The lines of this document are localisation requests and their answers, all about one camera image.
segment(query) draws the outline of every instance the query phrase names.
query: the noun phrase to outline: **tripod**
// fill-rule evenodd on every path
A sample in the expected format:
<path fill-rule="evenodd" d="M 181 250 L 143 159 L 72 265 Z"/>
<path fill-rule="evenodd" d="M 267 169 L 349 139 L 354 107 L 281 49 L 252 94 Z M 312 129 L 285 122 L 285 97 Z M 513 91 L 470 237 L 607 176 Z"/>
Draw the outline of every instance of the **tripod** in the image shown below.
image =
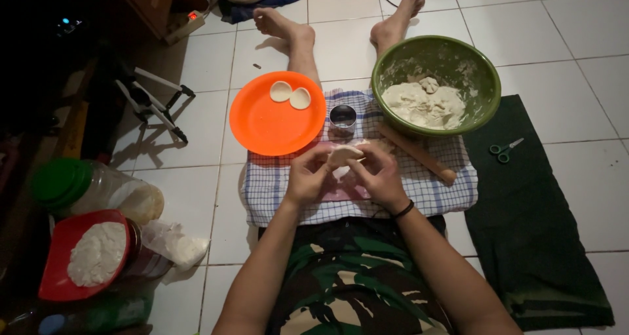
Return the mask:
<path fill-rule="evenodd" d="M 177 92 L 164 106 L 136 81 L 135 74 L 176 89 Z M 196 94 L 184 85 L 178 86 L 175 83 L 166 81 L 165 79 L 157 77 L 153 73 L 147 72 L 138 67 L 133 67 L 133 70 L 131 70 L 128 66 L 122 66 L 121 77 L 122 78 L 120 79 L 115 79 L 114 82 L 118 85 L 127 100 L 129 100 L 129 103 L 133 107 L 133 113 L 135 116 L 140 119 L 140 121 L 148 123 L 147 115 L 154 114 L 170 131 L 172 131 L 172 133 L 187 144 L 187 137 L 183 131 L 175 125 L 172 117 L 170 117 L 169 109 L 175 105 L 181 94 L 185 94 L 190 98 L 194 98 Z"/>

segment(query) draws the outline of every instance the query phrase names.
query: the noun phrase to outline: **flour in bowl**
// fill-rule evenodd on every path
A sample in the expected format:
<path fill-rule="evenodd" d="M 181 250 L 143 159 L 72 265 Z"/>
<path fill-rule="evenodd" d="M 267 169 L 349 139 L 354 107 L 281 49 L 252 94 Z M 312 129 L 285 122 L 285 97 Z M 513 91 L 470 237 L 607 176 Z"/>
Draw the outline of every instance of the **flour in bowl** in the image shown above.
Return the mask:
<path fill-rule="evenodd" d="M 385 90 L 382 99 L 391 111 L 416 126 L 433 130 L 459 127 L 466 110 L 459 90 L 436 86 L 430 77 L 420 83 L 396 84 Z"/>
<path fill-rule="evenodd" d="M 70 254 L 68 276 L 77 286 L 92 287 L 109 281 L 124 256 L 126 230 L 122 223 L 90 227 Z"/>

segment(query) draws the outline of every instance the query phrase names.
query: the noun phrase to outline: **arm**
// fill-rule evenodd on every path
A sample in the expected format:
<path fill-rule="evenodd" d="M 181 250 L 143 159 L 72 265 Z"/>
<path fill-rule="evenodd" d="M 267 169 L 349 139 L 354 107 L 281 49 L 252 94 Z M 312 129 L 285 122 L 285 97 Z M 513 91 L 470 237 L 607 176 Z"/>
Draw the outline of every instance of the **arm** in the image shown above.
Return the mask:
<path fill-rule="evenodd" d="M 359 146 L 358 149 L 365 153 L 367 167 L 357 161 L 349 161 L 350 167 L 364 181 L 372 198 L 390 212 L 404 210 L 410 201 L 402 186 L 395 159 L 372 145 Z M 413 208 L 398 218 L 397 225 L 417 267 L 462 334 L 522 335 L 483 277 L 419 210 Z"/>
<path fill-rule="evenodd" d="M 291 162 L 286 195 L 236 275 L 212 334 L 263 334 L 266 330 L 293 246 L 299 210 L 315 200 L 333 170 L 327 163 L 314 173 L 309 168 L 330 151 L 329 146 L 316 146 Z"/>

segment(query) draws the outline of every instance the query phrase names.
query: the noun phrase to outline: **black wristband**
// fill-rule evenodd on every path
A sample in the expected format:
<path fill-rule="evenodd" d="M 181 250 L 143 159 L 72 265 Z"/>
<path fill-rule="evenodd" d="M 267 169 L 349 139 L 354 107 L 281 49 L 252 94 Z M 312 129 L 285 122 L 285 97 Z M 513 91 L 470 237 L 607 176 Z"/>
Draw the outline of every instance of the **black wristband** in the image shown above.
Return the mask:
<path fill-rule="evenodd" d="M 402 210 L 402 212 L 398 213 L 397 215 L 394 215 L 393 213 L 391 213 L 391 219 L 392 220 L 396 220 L 396 219 L 404 216 L 405 214 L 409 213 L 411 210 L 413 210 L 413 207 L 415 206 L 415 202 L 413 202 L 413 200 L 411 200 L 411 199 L 408 199 L 408 200 L 410 201 L 410 203 L 408 204 L 408 206 L 404 210 Z"/>

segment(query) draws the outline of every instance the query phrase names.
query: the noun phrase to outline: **leg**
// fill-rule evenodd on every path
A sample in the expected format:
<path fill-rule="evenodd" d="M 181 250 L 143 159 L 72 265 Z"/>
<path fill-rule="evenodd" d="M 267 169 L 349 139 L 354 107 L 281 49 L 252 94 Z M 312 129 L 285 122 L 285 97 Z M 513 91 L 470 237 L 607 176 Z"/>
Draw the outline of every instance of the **leg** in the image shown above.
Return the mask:
<path fill-rule="evenodd" d="M 391 46 L 404 40 L 404 35 L 412 17 L 415 17 L 426 0 L 402 0 L 395 13 L 373 26 L 371 41 L 375 44 L 378 58 Z"/>
<path fill-rule="evenodd" d="M 315 30 L 310 25 L 301 25 L 288 20 L 272 8 L 254 9 L 254 19 L 256 27 L 262 34 L 288 41 L 288 70 L 308 76 L 321 88 L 313 54 Z"/>

